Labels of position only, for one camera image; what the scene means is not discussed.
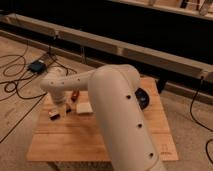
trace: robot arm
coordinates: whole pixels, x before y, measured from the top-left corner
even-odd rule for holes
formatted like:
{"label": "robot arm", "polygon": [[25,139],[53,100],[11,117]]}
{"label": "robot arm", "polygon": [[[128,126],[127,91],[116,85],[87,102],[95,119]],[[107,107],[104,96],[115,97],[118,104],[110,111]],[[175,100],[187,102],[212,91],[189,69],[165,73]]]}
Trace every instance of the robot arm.
{"label": "robot arm", "polygon": [[116,171],[164,171],[135,97],[140,75],[130,65],[106,65],[69,77],[54,71],[42,81],[53,101],[65,90],[88,90],[108,154]]}

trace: black cable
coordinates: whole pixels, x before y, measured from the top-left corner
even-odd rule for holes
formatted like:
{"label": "black cable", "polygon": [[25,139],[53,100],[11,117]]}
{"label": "black cable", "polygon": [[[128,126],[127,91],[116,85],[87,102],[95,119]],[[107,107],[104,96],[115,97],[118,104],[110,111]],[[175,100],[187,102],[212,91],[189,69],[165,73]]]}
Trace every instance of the black cable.
{"label": "black cable", "polygon": [[196,100],[196,97],[197,97],[197,95],[198,95],[198,93],[199,93],[199,91],[200,91],[200,88],[201,88],[201,86],[202,86],[202,84],[203,84],[203,80],[204,80],[204,78],[202,77],[201,80],[200,80],[200,84],[199,84],[199,86],[198,86],[198,89],[197,89],[197,91],[196,91],[196,93],[195,93],[195,95],[194,95],[194,97],[193,97],[193,99],[192,99],[192,102],[191,102],[191,105],[190,105],[190,115],[191,115],[192,119],[195,121],[196,124],[200,125],[201,127],[207,129],[207,130],[210,131],[210,132],[213,132],[213,129],[211,129],[211,128],[205,126],[205,125],[202,124],[200,121],[198,121],[198,120],[195,118],[195,116],[193,115],[193,112],[192,112],[193,104],[194,104],[194,102],[195,102],[195,100]]}
{"label": "black cable", "polygon": [[58,62],[57,60],[55,60],[52,56],[56,56],[54,53],[52,53],[52,47],[51,45],[49,45],[49,49],[48,49],[48,54],[49,54],[49,57],[52,59],[53,62],[55,62],[56,64],[58,64],[60,67],[66,69],[67,73],[66,75],[68,75],[68,70],[72,71],[74,74],[77,74],[78,72],[72,68],[69,68],[69,67],[66,67],[64,66],[63,64],[61,64],[60,62]]}
{"label": "black cable", "polygon": [[213,142],[213,139],[210,139],[206,142],[205,150],[206,150],[206,155],[207,155],[209,161],[213,164],[213,159],[211,158],[211,156],[209,154],[209,150],[208,150],[208,146],[209,146],[210,142]]}
{"label": "black cable", "polygon": [[18,95],[18,97],[19,97],[20,99],[23,99],[23,100],[31,100],[31,99],[36,99],[36,98],[39,98],[39,97],[42,97],[42,96],[46,95],[47,93],[43,93],[43,94],[40,94],[40,95],[37,95],[37,96],[24,97],[24,96],[22,96],[22,95],[19,93],[19,90],[20,90],[20,89],[18,89],[18,86],[19,86],[20,80],[23,79],[25,73],[18,79],[17,82],[13,82],[13,84],[15,85],[14,90],[15,90],[16,94]]}
{"label": "black cable", "polygon": [[0,144],[13,132],[13,130],[24,120],[24,118],[38,105],[38,103],[44,98],[42,96],[31,108],[24,114],[24,116],[12,127],[12,129],[0,140]]}

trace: concrete floor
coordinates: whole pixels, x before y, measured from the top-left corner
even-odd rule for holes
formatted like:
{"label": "concrete floor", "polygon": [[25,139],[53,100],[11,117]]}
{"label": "concrete floor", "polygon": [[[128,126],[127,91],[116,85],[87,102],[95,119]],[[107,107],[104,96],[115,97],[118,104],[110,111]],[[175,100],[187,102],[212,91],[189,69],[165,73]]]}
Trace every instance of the concrete floor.
{"label": "concrete floor", "polygon": [[[0,37],[0,56],[5,54],[22,54],[26,45]],[[27,62],[38,58],[43,51],[30,47],[26,59]],[[1,59],[0,66],[11,60],[11,58]],[[66,66],[83,72],[92,69],[89,66],[59,57],[59,61]],[[2,75],[3,69],[0,69],[1,81],[8,80]],[[21,91],[23,95],[34,96],[42,93],[39,88],[39,81],[44,76],[41,75],[31,84]],[[0,86],[0,99],[6,94]],[[212,171],[213,165],[208,161],[205,154],[205,143],[213,138],[213,133],[206,131],[196,125],[190,118],[189,105],[191,99],[164,91],[161,99],[172,131],[174,142],[180,160],[176,162],[164,162],[168,171]],[[36,100],[20,100],[14,96],[4,102],[0,102],[0,138],[2,138],[12,126],[26,113],[30,106]],[[26,154],[31,143],[34,128],[41,109],[42,102],[16,127],[16,129],[0,144],[0,171],[49,171],[52,170],[46,163],[32,163],[26,161]],[[194,104],[194,113],[203,123],[213,128],[213,105],[207,105],[201,102]],[[213,156],[213,143],[209,150]],[[81,170],[81,171],[103,171],[96,165],[92,168],[81,165],[82,168],[75,169],[70,163],[58,163],[61,170]]]}

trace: wooden table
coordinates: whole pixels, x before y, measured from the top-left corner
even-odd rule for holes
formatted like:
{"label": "wooden table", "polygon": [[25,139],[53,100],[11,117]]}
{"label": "wooden table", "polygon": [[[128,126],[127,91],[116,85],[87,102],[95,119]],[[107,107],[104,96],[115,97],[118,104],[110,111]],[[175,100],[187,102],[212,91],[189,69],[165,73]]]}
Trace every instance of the wooden table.
{"label": "wooden table", "polygon": [[[148,127],[162,160],[178,160],[167,118],[156,89],[155,80],[141,79],[141,87],[150,97],[143,111]],[[78,102],[88,101],[87,92],[80,92]],[[66,117],[51,121],[48,111],[53,107],[50,96],[44,101],[38,125],[30,145],[28,161],[99,162],[110,161],[93,114],[77,115],[73,111]]]}

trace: power cord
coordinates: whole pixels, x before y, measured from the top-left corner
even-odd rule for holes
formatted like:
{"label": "power cord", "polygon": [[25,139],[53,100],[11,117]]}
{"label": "power cord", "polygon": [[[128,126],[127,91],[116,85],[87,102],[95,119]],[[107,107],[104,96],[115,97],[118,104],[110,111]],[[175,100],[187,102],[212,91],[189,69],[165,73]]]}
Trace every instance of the power cord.
{"label": "power cord", "polygon": [[[195,116],[193,115],[193,112],[192,112],[192,108],[193,108],[194,101],[196,100],[196,97],[197,97],[197,95],[198,95],[198,93],[199,93],[199,91],[200,91],[200,88],[201,88],[201,86],[203,85],[203,81],[204,81],[204,77],[201,77],[200,84],[199,84],[199,86],[198,86],[197,91],[195,92],[195,95],[194,95],[194,97],[193,97],[193,99],[192,99],[192,102],[191,102],[191,105],[190,105],[190,115],[191,115],[192,119],[194,120],[194,122],[195,122],[196,124],[198,124],[199,126],[205,128],[206,130],[208,130],[208,131],[210,131],[210,132],[213,132],[213,129],[211,129],[211,128],[205,126],[205,125],[202,124],[200,121],[198,121],[198,120],[195,118]],[[206,152],[206,155],[207,155],[209,161],[213,164],[213,159],[210,157],[210,152],[209,152],[209,150],[208,150],[208,145],[209,145],[210,142],[213,142],[213,139],[209,139],[209,140],[206,142],[206,145],[205,145],[205,152]]]}
{"label": "power cord", "polygon": [[52,57],[52,56],[56,56],[56,55],[54,53],[52,53],[52,47],[51,47],[51,45],[49,45],[48,54],[49,54],[49,57],[52,59],[53,62],[55,62],[56,64],[58,64],[60,67],[66,69],[66,75],[69,74],[69,70],[72,71],[74,74],[77,74],[76,70],[74,70],[73,68],[69,68],[69,67],[64,66],[63,64],[61,64],[60,62],[58,62],[57,60],[55,60]]}
{"label": "power cord", "polygon": [[213,129],[211,129],[211,128],[205,126],[205,125],[202,124],[200,121],[198,121],[198,120],[195,118],[195,116],[194,116],[194,114],[193,114],[193,112],[192,112],[193,104],[194,104],[194,102],[195,102],[195,100],[196,100],[196,98],[197,98],[197,95],[198,95],[198,93],[199,93],[199,91],[200,91],[201,86],[203,85],[203,81],[204,81],[204,78],[201,77],[200,84],[199,84],[199,86],[198,86],[198,89],[197,89],[197,91],[196,91],[196,93],[195,93],[195,95],[194,95],[194,97],[193,97],[193,99],[192,99],[191,105],[190,105],[190,115],[191,115],[192,119],[195,121],[196,124],[200,125],[201,127],[207,129],[207,130],[210,131],[210,132],[213,132]]}
{"label": "power cord", "polygon": [[210,157],[209,150],[208,150],[208,146],[211,142],[213,142],[213,139],[210,139],[206,142],[205,150],[206,150],[206,155],[207,155],[209,161],[213,164],[213,159]]}
{"label": "power cord", "polygon": [[0,144],[14,131],[14,129],[28,116],[28,114],[38,105],[38,103],[44,98],[45,95],[41,98],[24,114],[24,116],[12,127],[12,129],[0,140]]}

